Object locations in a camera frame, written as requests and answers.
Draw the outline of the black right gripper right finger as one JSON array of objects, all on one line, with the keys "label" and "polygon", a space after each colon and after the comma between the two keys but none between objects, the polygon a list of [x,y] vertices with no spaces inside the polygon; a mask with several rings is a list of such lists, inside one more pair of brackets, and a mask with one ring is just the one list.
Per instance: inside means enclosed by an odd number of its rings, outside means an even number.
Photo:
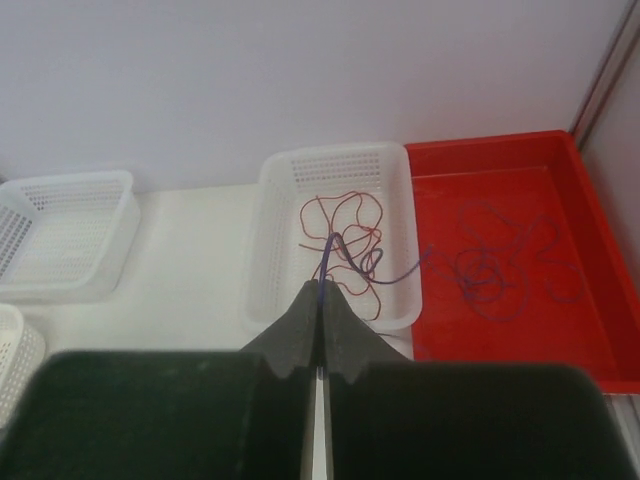
[{"label": "black right gripper right finger", "polygon": [[332,479],[634,479],[605,399],[562,364],[416,362],[322,283]]}]

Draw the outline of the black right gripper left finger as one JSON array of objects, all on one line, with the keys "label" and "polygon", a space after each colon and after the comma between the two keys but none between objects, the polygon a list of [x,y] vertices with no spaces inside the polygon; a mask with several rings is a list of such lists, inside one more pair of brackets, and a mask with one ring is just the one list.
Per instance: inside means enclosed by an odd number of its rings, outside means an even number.
[{"label": "black right gripper left finger", "polygon": [[237,351],[67,351],[1,442],[5,479],[307,479],[318,285]]}]

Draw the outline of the white rectangular basket centre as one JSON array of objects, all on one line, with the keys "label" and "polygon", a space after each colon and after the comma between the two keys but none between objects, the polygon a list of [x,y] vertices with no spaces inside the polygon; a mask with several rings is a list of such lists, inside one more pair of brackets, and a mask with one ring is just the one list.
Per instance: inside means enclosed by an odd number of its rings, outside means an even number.
[{"label": "white rectangular basket centre", "polygon": [[396,143],[314,147],[263,164],[246,251],[240,317],[258,333],[317,279],[328,236],[339,233],[327,277],[378,331],[413,324],[422,309],[420,253],[407,150]]}]

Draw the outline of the white rectangular basket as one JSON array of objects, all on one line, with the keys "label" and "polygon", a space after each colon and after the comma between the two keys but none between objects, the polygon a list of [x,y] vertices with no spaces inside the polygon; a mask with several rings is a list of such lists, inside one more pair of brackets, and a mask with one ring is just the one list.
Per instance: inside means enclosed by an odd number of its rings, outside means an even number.
[{"label": "white rectangular basket", "polygon": [[2,183],[2,301],[104,298],[118,284],[140,219],[128,171]]},{"label": "white rectangular basket", "polygon": [[420,253],[407,150],[396,143],[314,147],[263,164],[246,251],[240,317],[258,333],[317,279],[328,236],[339,233],[327,277],[378,331],[413,324],[422,309]]}]

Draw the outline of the red plastic tray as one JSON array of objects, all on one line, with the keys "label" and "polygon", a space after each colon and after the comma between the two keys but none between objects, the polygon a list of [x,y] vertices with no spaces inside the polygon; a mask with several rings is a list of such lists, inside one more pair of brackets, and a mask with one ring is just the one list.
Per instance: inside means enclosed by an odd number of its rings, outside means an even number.
[{"label": "red plastic tray", "polygon": [[423,308],[418,360],[562,363],[639,390],[639,299],[572,136],[407,148]]}]

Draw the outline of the white oval basket left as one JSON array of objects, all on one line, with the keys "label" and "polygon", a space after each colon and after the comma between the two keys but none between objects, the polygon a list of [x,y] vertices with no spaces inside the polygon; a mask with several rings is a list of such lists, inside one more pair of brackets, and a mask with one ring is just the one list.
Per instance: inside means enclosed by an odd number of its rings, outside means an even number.
[{"label": "white oval basket left", "polygon": [[46,343],[15,306],[1,304],[0,344],[1,428],[4,429],[28,381],[44,359]]}]

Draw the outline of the white rectangular basket back left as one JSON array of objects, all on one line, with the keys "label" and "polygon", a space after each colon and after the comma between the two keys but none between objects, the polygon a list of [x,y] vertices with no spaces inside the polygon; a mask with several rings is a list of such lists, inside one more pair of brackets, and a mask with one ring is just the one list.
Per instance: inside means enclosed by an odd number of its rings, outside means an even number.
[{"label": "white rectangular basket back left", "polygon": [[118,284],[140,219],[128,171],[2,183],[2,301],[104,298]]}]

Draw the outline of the aluminium corner post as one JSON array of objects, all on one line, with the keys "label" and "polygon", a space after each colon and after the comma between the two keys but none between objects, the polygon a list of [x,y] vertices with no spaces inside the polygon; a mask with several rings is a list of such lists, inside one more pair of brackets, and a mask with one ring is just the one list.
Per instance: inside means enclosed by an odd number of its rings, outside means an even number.
[{"label": "aluminium corner post", "polygon": [[584,148],[639,45],[639,1],[627,1],[569,130]]}]

